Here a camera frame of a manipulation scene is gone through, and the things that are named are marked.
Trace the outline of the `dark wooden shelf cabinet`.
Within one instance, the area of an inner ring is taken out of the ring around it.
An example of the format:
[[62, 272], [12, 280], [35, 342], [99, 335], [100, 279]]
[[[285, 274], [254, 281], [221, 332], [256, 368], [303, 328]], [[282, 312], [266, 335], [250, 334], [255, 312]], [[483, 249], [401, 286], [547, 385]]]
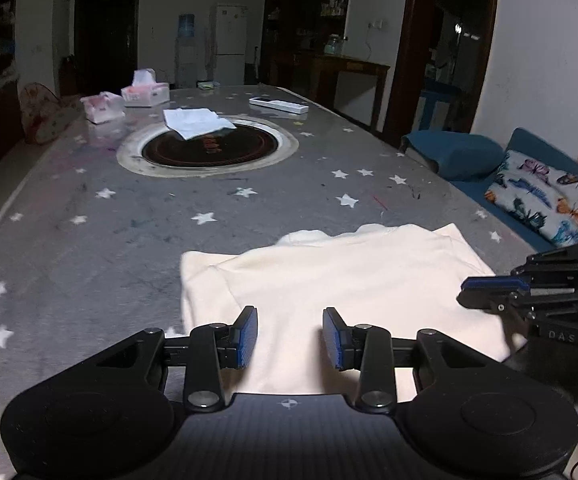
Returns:
[[314, 58], [344, 36], [347, 8], [348, 0], [264, 0], [260, 81], [304, 92]]

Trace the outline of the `butterfly print pillow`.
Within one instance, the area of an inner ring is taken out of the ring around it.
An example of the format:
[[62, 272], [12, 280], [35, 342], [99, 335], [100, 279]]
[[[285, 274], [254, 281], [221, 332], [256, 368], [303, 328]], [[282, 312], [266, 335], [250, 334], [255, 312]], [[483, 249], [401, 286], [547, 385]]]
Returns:
[[554, 246], [578, 243], [578, 174], [509, 150], [484, 197]]

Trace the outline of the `water dispenser with blue bottle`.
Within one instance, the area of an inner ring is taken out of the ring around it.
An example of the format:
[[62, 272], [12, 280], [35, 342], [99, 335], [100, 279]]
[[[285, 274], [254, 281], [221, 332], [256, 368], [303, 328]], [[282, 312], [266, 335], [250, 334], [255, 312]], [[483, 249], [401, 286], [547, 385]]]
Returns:
[[175, 84], [177, 88], [193, 88], [197, 84], [198, 63], [194, 15], [180, 14], [175, 41]]

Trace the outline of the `white refrigerator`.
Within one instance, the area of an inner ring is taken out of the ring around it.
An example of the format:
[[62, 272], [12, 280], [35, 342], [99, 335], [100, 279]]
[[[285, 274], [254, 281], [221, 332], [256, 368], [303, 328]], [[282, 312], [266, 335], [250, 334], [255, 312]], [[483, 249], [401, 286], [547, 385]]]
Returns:
[[222, 86], [241, 86], [246, 68], [248, 9], [216, 4], [212, 10], [212, 78]]

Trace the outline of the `round black induction cooktop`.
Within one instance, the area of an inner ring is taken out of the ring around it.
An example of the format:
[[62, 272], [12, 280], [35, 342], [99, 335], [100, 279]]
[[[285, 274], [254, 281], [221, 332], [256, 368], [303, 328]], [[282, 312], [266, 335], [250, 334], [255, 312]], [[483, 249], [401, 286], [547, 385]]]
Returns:
[[274, 166], [298, 151], [298, 139], [286, 129], [251, 116], [230, 116], [231, 129], [185, 140], [156, 122], [131, 133], [116, 151], [124, 169], [160, 179], [208, 178]]

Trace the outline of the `white paper on cooktop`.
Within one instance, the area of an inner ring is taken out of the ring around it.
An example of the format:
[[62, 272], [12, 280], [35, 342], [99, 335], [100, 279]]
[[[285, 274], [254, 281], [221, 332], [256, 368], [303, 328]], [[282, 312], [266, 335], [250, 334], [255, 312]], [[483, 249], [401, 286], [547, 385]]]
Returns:
[[220, 130], [234, 130], [236, 126], [228, 119], [208, 108], [175, 108], [163, 110], [167, 128], [175, 131], [184, 140], [214, 133]]

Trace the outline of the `small white pink tissue pack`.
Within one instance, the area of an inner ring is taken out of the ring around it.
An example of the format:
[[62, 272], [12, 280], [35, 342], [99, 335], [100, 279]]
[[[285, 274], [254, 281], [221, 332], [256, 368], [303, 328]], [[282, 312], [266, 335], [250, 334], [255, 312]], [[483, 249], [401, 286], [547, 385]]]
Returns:
[[94, 125], [113, 122], [125, 116], [123, 98], [112, 92], [84, 96], [80, 102], [83, 104], [86, 119]]

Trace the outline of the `white remote control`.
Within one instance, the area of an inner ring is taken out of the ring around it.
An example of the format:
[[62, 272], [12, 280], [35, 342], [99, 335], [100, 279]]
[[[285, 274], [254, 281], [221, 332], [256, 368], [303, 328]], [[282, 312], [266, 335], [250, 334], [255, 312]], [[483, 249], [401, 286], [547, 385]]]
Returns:
[[249, 98], [249, 104], [251, 106], [264, 107], [268, 108], [268, 110], [275, 110], [276, 112], [292, 115], [304, 115], [308, 112], [307, 105], [283, 100], [260, 98], [259, 96], [252, 96], [252, 98]]

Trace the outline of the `dark wooden side table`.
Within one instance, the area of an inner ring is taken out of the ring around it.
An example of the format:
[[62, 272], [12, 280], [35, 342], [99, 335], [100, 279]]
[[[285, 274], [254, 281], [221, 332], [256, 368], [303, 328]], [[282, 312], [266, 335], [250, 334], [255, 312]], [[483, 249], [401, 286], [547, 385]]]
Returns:
[[376, 130], [390, 66], [342, 55], [315, 55], [307, 97], [343, 117]]

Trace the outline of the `cream garment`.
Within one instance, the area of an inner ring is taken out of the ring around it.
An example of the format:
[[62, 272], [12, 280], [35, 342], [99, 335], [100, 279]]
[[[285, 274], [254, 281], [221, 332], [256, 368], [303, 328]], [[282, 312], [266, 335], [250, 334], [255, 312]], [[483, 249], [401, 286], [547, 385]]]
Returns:
[[354, 396], [357, 373], [338, 372], [327, 356], [328, 307], [348, 325], [377, 325], [397, 338], [435, 328], [498, 361], [525, 341], [499, 316], [458, 304], [461, 283], [492, 270], [454, 224], [435, 231], [366, 224], [338, 236], [298, 231], [241, 255], [185, 252], [180, 272], [186, 330], [231, 323], [256, 307], [252, 361], [224, 371], [229, 393]]

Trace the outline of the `floral fabric basket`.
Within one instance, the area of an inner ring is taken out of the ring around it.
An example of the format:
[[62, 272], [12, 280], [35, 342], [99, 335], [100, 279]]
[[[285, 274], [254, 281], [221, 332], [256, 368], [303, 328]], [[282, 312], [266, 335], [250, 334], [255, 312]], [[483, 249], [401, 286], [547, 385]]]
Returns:
[[26, 84], [19, 100], [25, 140], [31, 144], [45, 145], [57, 140], [74, 120], [83, 115], [78, 96], [60, 99], [39, 82]]

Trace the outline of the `white pink tissue box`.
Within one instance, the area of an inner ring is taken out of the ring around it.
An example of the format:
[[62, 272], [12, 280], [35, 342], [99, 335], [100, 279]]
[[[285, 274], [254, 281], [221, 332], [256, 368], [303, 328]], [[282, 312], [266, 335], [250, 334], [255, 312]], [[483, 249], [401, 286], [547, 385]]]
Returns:
[[142, 68], [134, 71], [132, 84], [121, 90], [126, 107], [154, 107], [170, 100], [170, 85], [155, 80], [155, 70]]

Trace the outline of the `blue sofa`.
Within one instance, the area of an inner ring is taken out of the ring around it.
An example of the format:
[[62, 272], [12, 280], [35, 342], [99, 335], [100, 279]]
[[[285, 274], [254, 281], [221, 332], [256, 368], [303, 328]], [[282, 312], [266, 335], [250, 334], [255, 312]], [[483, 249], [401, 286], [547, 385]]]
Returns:
[[486, 136], [415, 130], [402, 148], [539, 252], [578, 243], [578, 162], [523, 128]]

